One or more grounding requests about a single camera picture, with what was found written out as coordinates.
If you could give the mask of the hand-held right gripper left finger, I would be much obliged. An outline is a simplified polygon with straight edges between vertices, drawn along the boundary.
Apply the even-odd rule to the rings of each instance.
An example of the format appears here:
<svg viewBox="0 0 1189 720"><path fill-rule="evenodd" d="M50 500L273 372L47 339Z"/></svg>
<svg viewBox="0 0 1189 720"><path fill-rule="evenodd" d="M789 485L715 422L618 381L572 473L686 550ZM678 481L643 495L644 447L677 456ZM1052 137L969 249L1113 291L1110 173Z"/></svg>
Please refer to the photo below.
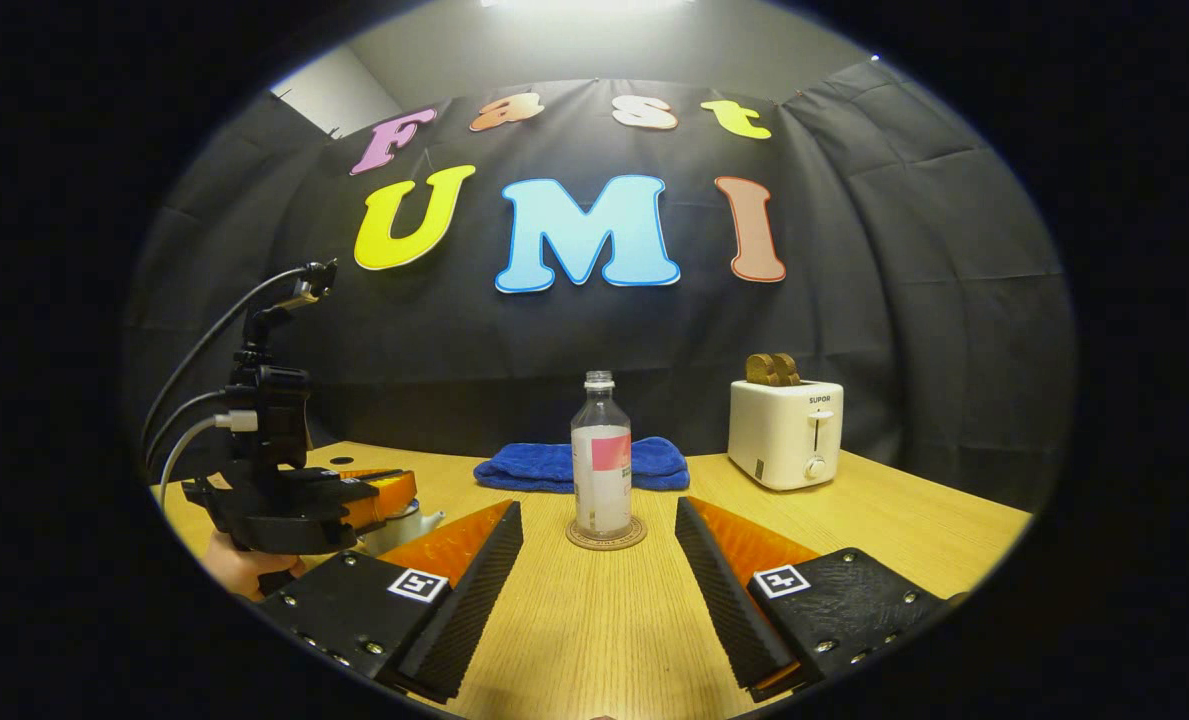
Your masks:
<svg viewBox="0 0 1189 720"><path fill-rule="evenodd" d="M522 543L520 503L493 503L379 557L336 552L257 610L344 670L443 703L460 691Z"/></svg>

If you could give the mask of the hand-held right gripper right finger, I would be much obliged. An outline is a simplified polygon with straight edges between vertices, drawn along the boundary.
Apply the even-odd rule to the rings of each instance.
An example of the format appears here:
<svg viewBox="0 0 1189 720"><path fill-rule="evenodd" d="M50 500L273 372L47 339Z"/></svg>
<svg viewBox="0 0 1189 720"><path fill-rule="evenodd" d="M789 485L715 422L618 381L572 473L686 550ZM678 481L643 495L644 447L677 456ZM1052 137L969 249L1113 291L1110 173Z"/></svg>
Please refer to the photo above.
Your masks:
<svg viewBox="0 0 1189 720"><path fill-rule="evenodd" d="M678 500L675 537L754 701L886 656L965 600L937 596L856 547L817 552L696 497Z"/></svg>

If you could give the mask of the round wooden coaster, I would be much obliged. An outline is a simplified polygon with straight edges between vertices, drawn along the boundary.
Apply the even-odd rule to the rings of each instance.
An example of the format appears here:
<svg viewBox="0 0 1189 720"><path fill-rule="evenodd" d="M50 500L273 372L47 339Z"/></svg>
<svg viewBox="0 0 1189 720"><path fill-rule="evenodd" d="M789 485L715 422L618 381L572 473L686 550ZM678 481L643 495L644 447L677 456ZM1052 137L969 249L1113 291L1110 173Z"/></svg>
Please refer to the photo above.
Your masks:
<svg viewBox="0 0 1189 720"><path fill-rule="evenodd" d="M625 530L625 533L621 533L621 536L614 538L597 538L581 533L580 525L575 520L572 520L565 529L565 536L572 544L581 548L581 550L619 551L643 542L646 538L646 528L643 522L631 516L629 529Z"/></svg>

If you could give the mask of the clear plastic water bottle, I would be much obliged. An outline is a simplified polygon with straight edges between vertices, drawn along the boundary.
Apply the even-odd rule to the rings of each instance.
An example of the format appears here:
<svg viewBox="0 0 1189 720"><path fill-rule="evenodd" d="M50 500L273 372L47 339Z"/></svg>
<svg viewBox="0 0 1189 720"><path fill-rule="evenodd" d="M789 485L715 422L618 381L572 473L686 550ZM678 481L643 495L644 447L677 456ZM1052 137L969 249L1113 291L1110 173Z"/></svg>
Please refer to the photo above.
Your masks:
<svg viewBox="0 0 1189 720"><path fill-rule="evenodd" d="M584 405L570 424L575 525L586 538L618 539L633 519L631 421L614 402L611 372L586 373L584 389Z"/></svg>

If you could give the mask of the blue towel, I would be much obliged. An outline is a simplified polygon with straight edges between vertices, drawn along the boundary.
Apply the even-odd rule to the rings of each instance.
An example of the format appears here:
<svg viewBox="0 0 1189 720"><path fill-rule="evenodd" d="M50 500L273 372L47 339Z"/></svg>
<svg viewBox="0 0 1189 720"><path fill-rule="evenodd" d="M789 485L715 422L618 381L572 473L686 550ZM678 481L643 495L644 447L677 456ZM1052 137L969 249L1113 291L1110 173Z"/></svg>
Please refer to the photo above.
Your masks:
<svg viewBox="0 0 1189 720"><path fill-rule="evenodd" d="M634 488L681 491L690 487L687 462L667 438L636 438L630 446ZM574 495L571 446L512 443L472 470L476 484L493 490Z"/></svg>

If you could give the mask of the white toaster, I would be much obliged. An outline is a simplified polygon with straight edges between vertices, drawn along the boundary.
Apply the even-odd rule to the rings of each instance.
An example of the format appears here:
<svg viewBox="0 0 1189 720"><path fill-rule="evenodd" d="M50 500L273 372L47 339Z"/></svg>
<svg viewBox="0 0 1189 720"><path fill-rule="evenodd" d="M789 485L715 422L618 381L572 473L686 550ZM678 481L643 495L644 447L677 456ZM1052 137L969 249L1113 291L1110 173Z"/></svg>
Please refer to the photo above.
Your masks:
<svg viewBox="0 0 1189 720"><path fill-rule="evenodd" d="M838 473L845 389L804 381L730 386L726 456L760 486L791 491L831 482Z"/></svg>

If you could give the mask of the ceiling light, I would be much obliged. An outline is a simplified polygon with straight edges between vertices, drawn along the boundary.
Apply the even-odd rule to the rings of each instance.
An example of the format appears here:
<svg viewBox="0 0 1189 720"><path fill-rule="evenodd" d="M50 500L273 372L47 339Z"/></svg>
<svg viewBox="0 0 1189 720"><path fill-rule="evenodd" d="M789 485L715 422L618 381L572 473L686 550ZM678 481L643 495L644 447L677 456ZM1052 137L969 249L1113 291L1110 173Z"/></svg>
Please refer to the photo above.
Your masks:
<svg viewBox="0 0 1189 720"><path fill-rule="evenodd" d="M483 8L520 12L653 13L691 6L696 0L474 0Z"/></svg>

